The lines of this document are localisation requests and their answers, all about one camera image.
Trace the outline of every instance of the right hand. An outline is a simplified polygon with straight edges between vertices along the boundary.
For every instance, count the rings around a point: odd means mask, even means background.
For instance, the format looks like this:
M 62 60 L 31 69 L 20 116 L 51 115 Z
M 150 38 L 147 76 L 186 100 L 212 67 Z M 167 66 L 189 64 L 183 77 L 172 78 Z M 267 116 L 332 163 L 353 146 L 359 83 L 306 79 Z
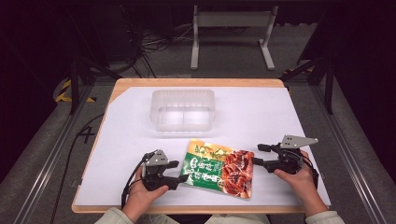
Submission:
M 308 158 L 308 153 L 303 150 L 301 150 L 301 153 Z M 320 199 L 315 188 L 312 171 L 305 163 L 303 168 L 295 175 L 288 174 L 279 169 L 274 170 L 274 174 L 290 184 L 297 196 L 303 201 L 305 215 L 307 217 L 329 210 Z

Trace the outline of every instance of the snack bag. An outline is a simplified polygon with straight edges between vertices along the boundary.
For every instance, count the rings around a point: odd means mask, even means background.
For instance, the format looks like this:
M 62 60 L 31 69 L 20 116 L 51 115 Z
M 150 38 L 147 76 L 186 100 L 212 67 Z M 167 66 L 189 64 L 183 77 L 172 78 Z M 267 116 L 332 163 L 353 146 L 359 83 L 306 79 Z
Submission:
M 250 198 L 253 152 L 191 139 L 181 169 L 186 184 Z

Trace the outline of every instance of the silver metal part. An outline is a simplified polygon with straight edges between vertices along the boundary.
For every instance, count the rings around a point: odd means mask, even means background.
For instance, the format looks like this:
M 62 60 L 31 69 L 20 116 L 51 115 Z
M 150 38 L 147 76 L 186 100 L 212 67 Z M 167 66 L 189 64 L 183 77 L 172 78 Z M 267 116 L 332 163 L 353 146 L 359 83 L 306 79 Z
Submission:
M 165 153 L 158 149 L 155 154 L 145 162 L 146 166 L 156 166 L 156 165 L 167 165 L 169 164 L 169 160 L 166 157 Z
M 285 137 L 283 137 L 282 143 L 280 144 L 280 147 L 299 148 L 299 147 L 309 146 L 318 142 L 319 140 L 317 138 L 306 138 L 300 136 L 285 135 Z
M 82 183 L 82 179 L 74 179 L 72 180 L 72 182 L 70 182 L 69 186 L 73 188 L 78 188 L 78 186 L 80 186 L 81 183 Z
M 84 102 L 88 97 L 90 97 L 90 93 L 93 86 L 85 86 L 82 90 L 82 94 L 78 99 L 80 102 Z M 61 133 L 56 140 L 55 145 L 52 148 L 49 157 L 47 158 L 43 168 L 35 179 L 35 183 L 33 184 L 29 195 L 26 197 L 23 206 L 18 213 L 17 217 L 14 220 L 14 224 L 24 224 L 28 223 L 30 216 L 33 214 L 35 206 L 38 203 L 45 187 L 47 186 L 50 177 L 55 169 L 58 160 L 61 158 L 61 155 L 66 147 L 66 140 L 71 135 L 74 124 L 82 110 L 82 107 L 85 104 L 78 104 L 76 111 L 73 115 L 70 115 L 67 121 L 64 124 L 64 127 L 61 130 Z
M 385 220 L 384 214 L 382 214 L 381 208 L 379 207 L 375 196 L 367 183 L 366 177 L 361 171 L 358 163 L 355 161 L 354 155 L 352 153 L 353 150 L 347 144 L 347 140 L 343 136 L 334 116 L 329 115 L 326 106 L 323 104 L 323 93 L 321 92 L 320 87 L 312 86 L 311 90 L 315 96 L 315 99 L 317 100 L 317 104 L 320 106 L 322 114 L 325 116 L 330 128 L 332 129 L 332 133 L 335 136 L 339 146 L 338 150 L 340 152 L 341 158 L 343 159 L 344 164 L 349 171 L 359 195 L 361 196 L 361 200 L 366 207 L 372 223 L 388 223 Z
M 300 159 L 298 160 L 298 165 L 300 167 L 303 167 L 303 165 L 304 165 L 303 157 L 300 157 Z
M 143 165 L 142 165 L 142 177 L 145 177 L 145 176 L 146 176 L 146 164 L 143 163 Z

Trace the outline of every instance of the clear plastic container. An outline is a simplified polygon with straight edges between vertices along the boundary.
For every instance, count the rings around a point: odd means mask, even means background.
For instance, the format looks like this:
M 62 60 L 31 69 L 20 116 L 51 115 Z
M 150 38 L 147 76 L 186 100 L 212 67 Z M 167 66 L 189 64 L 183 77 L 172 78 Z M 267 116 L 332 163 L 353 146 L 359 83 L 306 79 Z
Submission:
M 210 131 L 215 118 L 215 93 L 211 90 L 155 91 L 150 118 L 159 132 Z

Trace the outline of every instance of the human hand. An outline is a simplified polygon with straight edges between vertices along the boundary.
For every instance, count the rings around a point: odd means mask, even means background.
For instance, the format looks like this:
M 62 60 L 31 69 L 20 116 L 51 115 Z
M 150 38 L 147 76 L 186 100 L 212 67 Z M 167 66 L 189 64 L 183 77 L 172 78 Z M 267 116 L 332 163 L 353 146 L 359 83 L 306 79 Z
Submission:
M 309 158 L 308 153 L 305 151 L 301 150 L 301 153 Z M 295 175 L 290 175 L 279 169 L 275 170 L 274 174 L 290 184 L 297 196 L 303 201 L 307 217 L 328 210 L 315 188 L 312 171 L 305 163 L 303 168 Z
M 140 180 L 141 174 L 142 167 L 139 167 L 134 177 L 134 181 L 139 181 L 132 184 L 128 201 L 122 209 L 122 212 L 125 213 L 133 223 L 136 223 L 136 221 L 146 213 L 156 199 L 163 196 L 165 192 L 169 190 L 168 186 L 165 185 L 153 191 L 148 191 Z

